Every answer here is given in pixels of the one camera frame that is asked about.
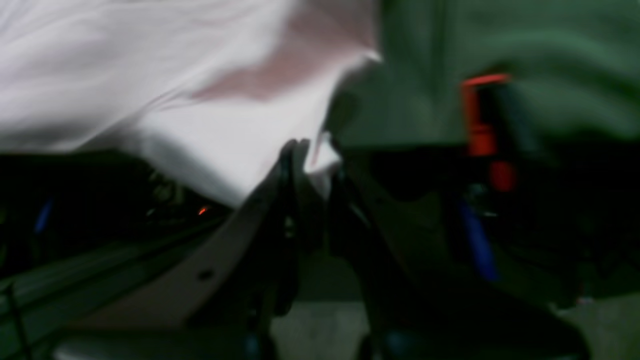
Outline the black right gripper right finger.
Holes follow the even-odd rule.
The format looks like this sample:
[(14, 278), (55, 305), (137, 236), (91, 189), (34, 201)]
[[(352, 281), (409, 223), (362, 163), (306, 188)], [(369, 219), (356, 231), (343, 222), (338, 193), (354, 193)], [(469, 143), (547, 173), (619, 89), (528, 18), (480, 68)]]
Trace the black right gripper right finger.
[(495, 287), (453, 177), (457, 151), (345, 149), (331, 250), (355, 273), (382, 360), (588, 360), (576, 326)]

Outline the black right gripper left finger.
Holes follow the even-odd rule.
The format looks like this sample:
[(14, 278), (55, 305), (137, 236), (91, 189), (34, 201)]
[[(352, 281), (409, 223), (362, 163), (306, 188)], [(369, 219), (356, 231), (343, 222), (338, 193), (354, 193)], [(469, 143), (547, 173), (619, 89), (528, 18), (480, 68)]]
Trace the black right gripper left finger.
[(270, 321), (290, 309), (299, 261), (323, 243), (323, 199), (288, 141), (265, 179), (194, 252), (67, 326), (53, 360), (275, 360)]

